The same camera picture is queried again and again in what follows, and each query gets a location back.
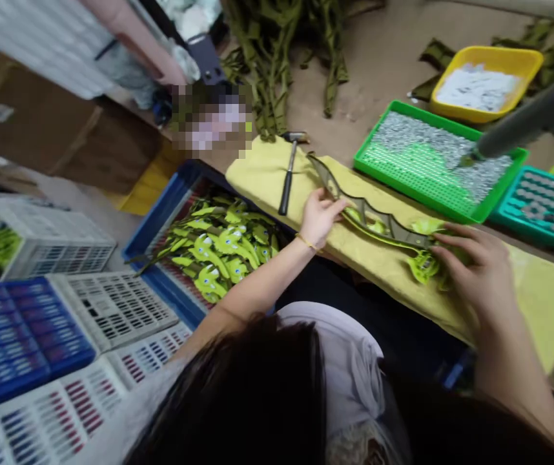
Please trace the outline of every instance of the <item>work bench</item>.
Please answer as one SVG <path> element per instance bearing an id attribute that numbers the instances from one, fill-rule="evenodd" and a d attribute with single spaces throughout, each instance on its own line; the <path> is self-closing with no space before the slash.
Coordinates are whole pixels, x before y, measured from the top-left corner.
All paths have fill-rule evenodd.
<path id="1" fill-rule="evenodd" d="M 436 70 L 418 60 L 432 37 L 460 50 L 469 45 L 489 45 L 493 36 L 517 39 L 532 20 L 528 15 L 445 1 L 389 1 L 383 10 L 358 15 L 347 23 L 344 56 L 350 80 L 338 89 L 331 119 L 323 115 L 325 70 L 317 60 L 312 60 L 306 70 L 292 66 L 288 127 L 309 133 L 311 144 L 305 150 L 315 150 L 319 156 L 330 156 L 352 167 L 354 154 L 388 104 L 395 99 L 410 103 L 408 92 L 435 75 Z M 549 43 L 554 43 L 554 32 Z M 222 54 L 233 46 L 231 43 Z M 299 63 L 301 55 L 302 50 L 294 49 L 292 63 Z M 427 103 L 415 105 L 427 108 Z M 546 171 L 554 166 L 554 136 L 546 134 L 528 149 L 528 165 Z M 195 155 L 223 174 L 239 156 L 237 150 Z M 554 262 L 554 253 L 529 245 L 494 225 L 478 227 Z M 554 387 L 554 372 L 550 379 Z"/>

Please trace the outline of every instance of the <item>gold bracelet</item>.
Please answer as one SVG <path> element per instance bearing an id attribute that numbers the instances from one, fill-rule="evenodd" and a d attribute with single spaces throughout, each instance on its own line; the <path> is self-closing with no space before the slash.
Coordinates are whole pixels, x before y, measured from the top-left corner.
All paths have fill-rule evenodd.
<path id="1" fill-rule="evenodd" d="M 314 252 L 320 252 L 318 250 L 318 248 L 313 245 L 310 241 L 308 241 L 307 239 L 305 239 L 303 236 L 301 236 L 301 234 L 298 232 L 296 233 L 296 237 L 298 237 L 299 239 L 301 239 L 301 241 L 305 242 L 305 244 L 310 247 L 311 249 L 314 249 Z"/>

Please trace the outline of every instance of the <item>hammer head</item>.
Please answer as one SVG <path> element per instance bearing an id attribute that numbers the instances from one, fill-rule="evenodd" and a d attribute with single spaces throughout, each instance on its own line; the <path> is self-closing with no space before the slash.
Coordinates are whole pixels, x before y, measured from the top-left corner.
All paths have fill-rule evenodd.
<path id="1" fill-rule="evenodd" d="M 282 137 L 288 142 L 309 143 L 309 134 L 305 131 L 288 131 L 282 134 Z"/>

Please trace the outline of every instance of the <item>teal tray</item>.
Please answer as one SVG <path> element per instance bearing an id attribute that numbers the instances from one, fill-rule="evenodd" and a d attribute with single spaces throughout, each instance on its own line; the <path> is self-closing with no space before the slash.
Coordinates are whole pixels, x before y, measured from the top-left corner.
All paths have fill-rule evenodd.
<path id="1" fill-rule="evenodd" d="M 541 207 L 529 208 L 533 203 Z M 490 220 L 554 248 L 554 174 L 524 167 Z"/>
<path id="2" fill-rule="evenodd" d="M 515 149 L 510 152 L 509 155 L 514 162 L 490 190 L 488 196 L 476 204 L 469 191 L 461 186 L 458 176 L 445 168 L 441 154 L 430 146 L 419 145 L 408 152 L 394 153 L 372 140 L 378 127 L 390 112 L 419 119 L 430 126 L 445 129 L 471 141 L 479 139 L 482 133 L 442 116 L 394 100 L 354 156 L 355 169 L 459 223 L 484 222 L 529 156 L 529 152 L 525 149 Z"/>

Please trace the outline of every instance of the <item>plastic crate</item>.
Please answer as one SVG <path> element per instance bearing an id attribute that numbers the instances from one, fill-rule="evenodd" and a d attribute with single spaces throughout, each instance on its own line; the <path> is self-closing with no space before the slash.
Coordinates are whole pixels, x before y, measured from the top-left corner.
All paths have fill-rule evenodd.
<path id="1" fill-rule="evenodd" d="M 419 119 L 428 125 L 476 141 L 482 135 L 478 130 L 463 126 L 449 119 L 394 100 L 389 104 L 380 121 L 354 156 L 354 167 L 375 179 L 403 192 L 424 205 L 460 223 L 482 223 L 501 199 L 503 192 L 520 171 L 529 156 L 524 149 L 512 150 L 513 164 L 479 204 L 469 198 L 459 179 L 445 167 L 437 152 L 424 145 L 410 150 L 408 155 L 392 153 L 372 140 L 374 134 L 390 112 Z"/>
<path id="2" fill-rule="evenodd" d="M 0 464 L 63 463 L 126 396 L 105 358 L 0 405 Z"/>
<path id="3" fill-rule="evenodd" d="M 554 248 L 554 174 L 524 167 L 490 219 Z"/>
<path id="4" fill-rule="evenodd" d="M 21 237 L 1 281 L 47 273 L 98 272 L 116 247 L 116 241 L 82 213 L 19 199 L 0 198 L 0 225 L 7 225 Z"/>
<path id="5" fill-rule="evenodd" d="M 184 163 L 122 251 L 123 257 L 130 260 L 157 247 L 165 240 L 172 221 L 185 216 L 195 197 L 206 192 L 211 183 L 233 192 L 225 178 L 207 165 L 196 160 Z M 132 262 L 131 266 L 138 271 L 144 264 L 140 260 Z M 173 265 L 157 263 L 145 270 L 141 278 L 193 330 L 212 307 L 192 280 Z"/>
<path id="6" fill-rule="evenodd" d="M 107 354 L 120 379 L 130 391 L 147 375 L 159 370 L 191 335 L 180 322 L 146 339 Z"/>
<path id="7" fill-rule="evenodd" d="M 0 402 L 96 356 L 45 278 L 0 283 Z"/>
<path id="8" fill-rule="evenodd" d="M 132 271 L 47 277 L 101 351 L 134 342 L 179 321 Z"/>

